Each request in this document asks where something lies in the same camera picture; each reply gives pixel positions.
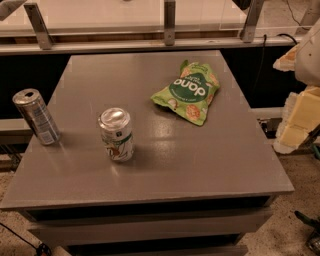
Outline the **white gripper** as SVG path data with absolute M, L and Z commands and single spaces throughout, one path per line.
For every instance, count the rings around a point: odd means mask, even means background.
M 297 80 L 312 85 L 299 94 L 291 92 L 285 101 L 273 148 L 278 153 L 290 154 L 320 124 L 320 87 L 317 87 L 320 86 L 320 19 L 299 46 L 278 58 L 273 68 L 283 72 L 295 70 Z

